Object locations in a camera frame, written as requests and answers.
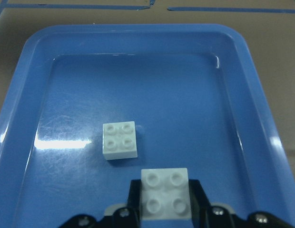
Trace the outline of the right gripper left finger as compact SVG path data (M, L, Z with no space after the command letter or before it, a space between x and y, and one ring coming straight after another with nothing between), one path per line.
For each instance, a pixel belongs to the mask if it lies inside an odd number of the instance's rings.
M141 180L132 180L130 182L127 210L128 210L128 223L129 228L140 227L140 210L141 210Z

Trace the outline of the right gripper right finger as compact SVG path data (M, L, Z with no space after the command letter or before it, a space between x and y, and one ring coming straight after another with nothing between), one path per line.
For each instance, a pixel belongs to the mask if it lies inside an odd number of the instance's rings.
M195 228L205 228L206 210L210 206L209 199L199 180L189 179L188 185L193 226Z

